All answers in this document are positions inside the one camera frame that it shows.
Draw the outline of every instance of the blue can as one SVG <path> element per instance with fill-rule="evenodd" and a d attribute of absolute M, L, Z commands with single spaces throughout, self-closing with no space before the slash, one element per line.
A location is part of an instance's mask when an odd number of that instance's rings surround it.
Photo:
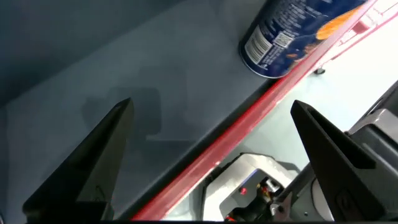
<path fill-rule="evenodd" d="M 243 62 L 263 77 L 283 77 L 364 2 L 268 0 L 239 43 Z"/>

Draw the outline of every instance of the red edge strip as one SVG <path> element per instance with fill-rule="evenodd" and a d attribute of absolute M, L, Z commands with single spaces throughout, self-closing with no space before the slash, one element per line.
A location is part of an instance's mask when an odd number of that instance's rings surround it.
<path fill-rule="evenodd" d="M 330 60 L 334 60 L 338 57 L 340 57 L 340 55 L 342 55 L 343 53 L 345 53 L 347 50 L 351 49 L 352 47 L 354 47 L 357 43 L 361 42 L 363 39 L 367 38 L 369 35 L 373 34 L 376 30 L 380 29 L 381 27 L 383 27 L 384 25 L 386 25 L 388 22 L 390 22 L 391 20 L 393 20 L 395 17 L 398 16 L 398 12 L 395 13 L 393 16 L 391 16 L 390 18 L 388 18 L 387 20 L 385 20 L 384 22 L 382 22 L 381 24 L 377 25 L 374 29 L 370 30 L 368 33 L 366 33 L 365 35 L 363 35 L 362 37 L 360 37 L 358 40 L 355 40 L 354 43 L 352 43 L 349 47 L 345 48 L 344 50 L 342 50 L 340 53 L 338 53 L 337 55 L 333 56 Z"/>
<path fill-rule="evenodd" d="M 287 76 L 264 93 L 228 130 L 196 158 L 177 178 L 156 195 L 131 220 L 160 220 L 189 191 L 223 160 L 260 120 L 315 66 L 318 60 L 359 21 L 377 0 L 369 0 L 358 13 L 337 30 Z"/>

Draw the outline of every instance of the black mechanical part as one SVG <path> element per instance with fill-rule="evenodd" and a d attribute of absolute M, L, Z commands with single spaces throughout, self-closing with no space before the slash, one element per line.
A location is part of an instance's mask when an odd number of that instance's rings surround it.
<path fill-rule="evenodd" d="M 352 134 L 351 139 L 398 170 L 398 144 L 375 125 L 366 125 Z"/>
<path fill-rule="evenodd" d="M 305 103 L 296 100 L 291 115 L 335 221 L 398 217 L 398 170 L 383 155 L 359 146 Z"/>
<path fill-rule="evenodd" d="M 119 102 L 27 199 L 28 223 L 112 220 L 111 197 L 132 123 L 130 99 Z"/>
<path fill-rule="evenodd" d="M 308 183 L 315 179 L 315 173 L 311 167 L 311 164 L 307 164 L 304 169 L 296 176 L 296 178 L 286 187 L 286 189 L 280 193 L 276 198 L 277 202 L 283 202 L 286 197 L 292 192 L 292 204 L 300 198 L 302 192 L 308 187 Z"/>
<path fill-rule="evenodd" d="M 268 181 L 272 181 L 274 186 L 278 186 L 278 190 L 275 192 L 269 189 Z M 241 189 L 250 188 L 250 195 L 245 197 L 245 195 L 241 195 Z M 236 221 L 245 221 L 245 222 L 269 222 L 272 221 L 272 213 L 270 210 L 270 205 L 273 200 L 283 191 L 283 188 L 274 180 L 266 176 L 265 173 L 261 170 L 257 170 L 245 184 L 239 188 L 238 195 L 235 192 L 231 197 L 227 198 L 223 203 L 224 205 L 228 203 L 229 206 L 233 205 L 235 208 L 230 212 L 227 216 L 234 218 Z"/>
<path fill-rule="evenodd" d="M 290 218 L 290 210 L 292 208 L 292 192 L 288 194 L 282 203 L 274 203 L 271 205 L 271 213 L 274 214 L 273 221 L 286 222 L 292 221 Z"/>
<path fill-rule="evenodd" d="M 313 71 L 313 73 L 316 74 L 316 75 L 322 75 L 322 74 L 324 74 L 325 72 L 326 72 L 326 70 L 323 69 L 323 68 L 318 68 L 318 69 L 316 69 L 315 71 Z"/>
<path fill-rule="evenodd" d="M 256 170 L 250 178 L 243 183 L 240 188 L 236 189 L 228 198 L 220 204 L 221 214 L 225 217 L 235 208 L 246 208 L 257 198 L 257 185 L 266 178 L 267 175 L 262 170 Z M 242 194 L 240 189 L 246 189 L 246 193 Z"/>
<path fill-rule="evenodd" d="M 313 181 L 307 182 L 307 185 L 299 193 L 295 203 L 292 203 L 290 217 L 298 222 L 322 222 L 324 219 L 319 215 L 313 204 L 312 186 Z"/>

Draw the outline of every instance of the red wire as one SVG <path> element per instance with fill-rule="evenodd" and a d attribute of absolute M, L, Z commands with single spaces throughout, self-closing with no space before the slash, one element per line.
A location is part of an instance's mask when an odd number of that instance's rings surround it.
<path fill-rule="evenodd" d="M 232 222 L 236 222 L 236 220 L 231 217 L 226 217 L 226 219 L 228 219 L 229 221 L 232 221 Z"/>
<path fill-rule="evenodd" d="M 265 192 L 268 192 L 269 193 L 269 191 L 268 191 L 268 189 L 266 188 L 266 187 L 261 187 L 261 190 L 265 193 Z"/>

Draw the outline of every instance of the white floor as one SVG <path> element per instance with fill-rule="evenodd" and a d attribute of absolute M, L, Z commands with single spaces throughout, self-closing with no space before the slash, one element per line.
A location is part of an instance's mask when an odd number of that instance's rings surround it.
<path fill-rule="evenodd" d="M 308 157 L 290 116 L 293 101 L 312 105 L 338 128 L 348 130 L 398 80 L 395 56 L 398 42 L 392 34 L 396 27 L 398 19 L 328 63 L 323 75 L 310 75 L 302 80 L 221 166 L 240 152 L 256 152 L 303 169 L 308 164 Z M 189 208 L 195 203 L 193 200 L 196 199 L 187 197 L 166 219 L 188 220 L 194 217 Z"/>

